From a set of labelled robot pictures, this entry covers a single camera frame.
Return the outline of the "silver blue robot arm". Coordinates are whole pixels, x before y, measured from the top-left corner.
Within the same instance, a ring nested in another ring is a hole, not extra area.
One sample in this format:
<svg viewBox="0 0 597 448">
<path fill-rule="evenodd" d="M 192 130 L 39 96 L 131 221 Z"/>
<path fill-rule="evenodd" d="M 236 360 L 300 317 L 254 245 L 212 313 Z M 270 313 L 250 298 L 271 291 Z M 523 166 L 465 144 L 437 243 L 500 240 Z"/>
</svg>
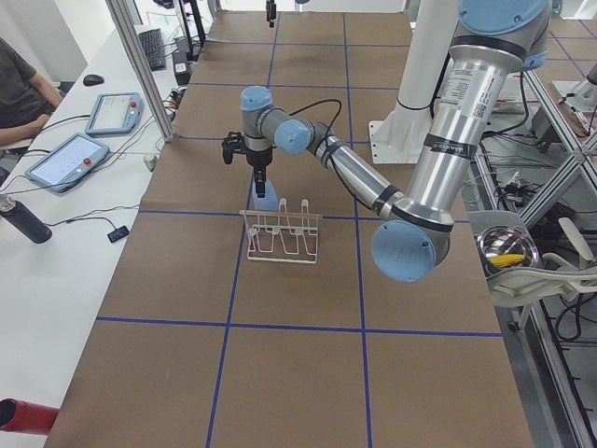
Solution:
<svg viewBox="0 0 597 448">
<path fill-rule="evenodd" d="M 382 218 L 371 254 L 377 268 L 399 282 L 425 278 L 446 257 L 451 209 L 469 163 L 509 74 L 535 68 L 547 52 L 548 1 L 462 1 L 448 52 L 447 75 L 430 129 L 406 191 L 391 184 L 321 122 L 294 119 L 271 91 L 242 91 L 238 152 L 253 169 L 254 206 L 277 207 L 266 175 L 272 152 L 310 152 L 367 209 Z"/>
</svg>

